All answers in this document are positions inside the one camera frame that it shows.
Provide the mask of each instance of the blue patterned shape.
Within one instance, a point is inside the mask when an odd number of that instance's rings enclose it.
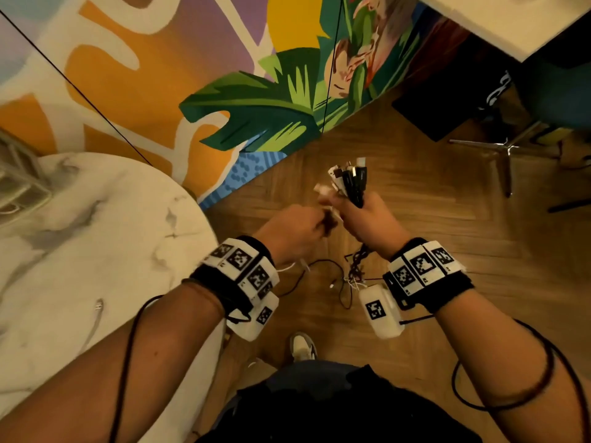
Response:
[[[223,183],[203,199],[199,206],[202,210],[210,208],[214,203],[279,163],[285,157],[287,155],[283,152],[241,152]]]

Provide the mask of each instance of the hand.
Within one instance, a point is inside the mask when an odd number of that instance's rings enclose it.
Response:
[[[336,191],[320,196],[319,202],[339,210],[344,228],[384,259],[392,258],[410,241],[410,233],[390,213],[378,193],[365,193],[363,208],[357,208]]]
[[[311,252],[335,226],[328,210],[291,205],[273,216],[253,237],[269,249],[279,268]]]

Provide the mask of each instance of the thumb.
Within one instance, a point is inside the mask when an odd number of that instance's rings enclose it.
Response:
[[[336,208],[343,215],[351,214],[352,212],[358,210],[358,208],[354,206],[349,199],[334,190],[328,194],[321,195],[318,198],[318,202],[320,205]]]

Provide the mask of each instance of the person's left hand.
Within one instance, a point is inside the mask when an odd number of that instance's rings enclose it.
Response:
[[[329,210],[291,205],[274,215],[252,236],[267,246],[275,267],[279,268],[311,252],[335,226]]]

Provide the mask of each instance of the round marble table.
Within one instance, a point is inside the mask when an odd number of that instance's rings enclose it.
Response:
[[[88,347],[218,244],[189,194],[144,163],[93,153],[39,161],[53,199],[0,229],[0,416],[74,359],[93,327]],[[223,322],[143,442],[185,439],[222,338]]]

